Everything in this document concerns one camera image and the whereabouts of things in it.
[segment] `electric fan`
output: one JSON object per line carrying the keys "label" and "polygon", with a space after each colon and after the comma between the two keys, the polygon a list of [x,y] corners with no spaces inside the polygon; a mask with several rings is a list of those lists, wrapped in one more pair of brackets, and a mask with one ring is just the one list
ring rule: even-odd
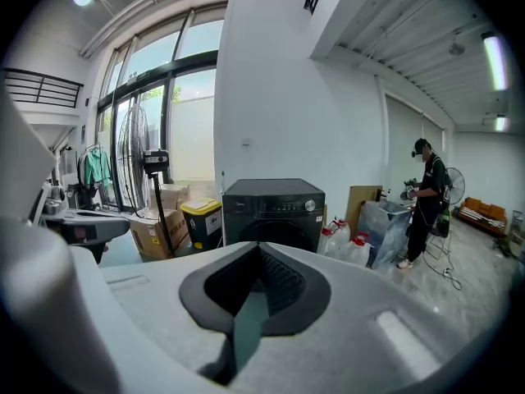
{"label": "electric fan", "polygon": [[137,103],[126,113],[118,138],[116,163],[121,192],[135,213],[146,207],[149,180],[144,173],[145,150],[149,149],[146,112]]}
{"label": "electric fan", "polygon": [[457,204],[465,194],[465,179],[455,167],[447,167],[445,174],[445,196],[448,190],[449,206]]}
{"label": "electric fan", "polygon": [[158,184],[158,173],[167,171],[169,168],[168,152],[149,149],[148,120],[146,112],[138,103],[131,107],[124,117],[118,138],[116,158],[119,182],[124,186],[121,190],[124,200],[131,205],[137,216],[139,216],[138,211],[146,207],[149,180],[153,180],[162,233],[170,256],[175,255]]}

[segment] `black washing machine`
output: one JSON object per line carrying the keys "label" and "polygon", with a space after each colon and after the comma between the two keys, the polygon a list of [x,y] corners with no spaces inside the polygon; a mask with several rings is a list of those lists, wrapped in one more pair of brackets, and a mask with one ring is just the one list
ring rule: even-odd
{"label": "black washing machine", "polygon": [[222,206],[228,245],[260,241],[317,250],[325,193],[305,180],[238,180]]}

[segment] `wooden sofa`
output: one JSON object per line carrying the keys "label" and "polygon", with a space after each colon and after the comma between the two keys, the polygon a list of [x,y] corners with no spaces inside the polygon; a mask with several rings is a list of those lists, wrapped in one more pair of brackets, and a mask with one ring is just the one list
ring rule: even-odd
{"label": "wooden sofa", "polygon": [[459,207],[458,218],[470,222],[497,236],[504,236],[507,227],[505,209],[467,197]]}

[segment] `washing machine knob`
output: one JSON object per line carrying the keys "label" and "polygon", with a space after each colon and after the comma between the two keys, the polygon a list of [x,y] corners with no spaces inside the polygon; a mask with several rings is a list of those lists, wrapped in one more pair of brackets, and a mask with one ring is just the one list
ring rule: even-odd
{"label": "washing machine knob", "polygon": [[312,199],[307,200],[304,204],[304,208],[307,209],[309,212],[312,212],[315,209],[315,201]]}

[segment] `white sneaker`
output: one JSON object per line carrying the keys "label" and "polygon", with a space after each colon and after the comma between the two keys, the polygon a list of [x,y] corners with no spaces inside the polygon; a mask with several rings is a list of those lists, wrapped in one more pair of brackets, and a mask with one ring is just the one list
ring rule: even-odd
{"label": "white sneaker", "polygon": [[401,261],[401,263],[397,265],[398,268],[412,268],[412,266],[413,262],[408,261],[407,259],[404,259],[403,261]]}

